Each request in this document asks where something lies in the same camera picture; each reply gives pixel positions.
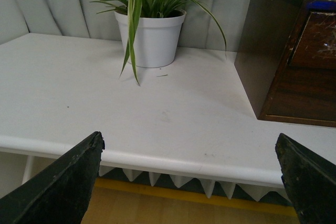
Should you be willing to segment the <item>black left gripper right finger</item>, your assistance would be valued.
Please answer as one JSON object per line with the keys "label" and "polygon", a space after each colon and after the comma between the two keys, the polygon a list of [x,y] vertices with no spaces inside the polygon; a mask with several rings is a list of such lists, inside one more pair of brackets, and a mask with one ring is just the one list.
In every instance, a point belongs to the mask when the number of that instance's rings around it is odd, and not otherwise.
{"label": "black left gripper right finger", "polygon": [[275,151],[299,222],[335,223],[335,165],[283,133]]}

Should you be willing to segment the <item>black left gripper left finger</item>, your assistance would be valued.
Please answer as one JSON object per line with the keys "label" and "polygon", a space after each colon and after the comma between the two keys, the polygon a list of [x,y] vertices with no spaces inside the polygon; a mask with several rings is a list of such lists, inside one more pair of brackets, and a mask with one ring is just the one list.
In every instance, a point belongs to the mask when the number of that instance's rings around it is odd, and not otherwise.
{"label": "black left gripper left finger", "polygon": [[81,223],[104,150],[93,132],[33,178],[1,198],[1,223]]}

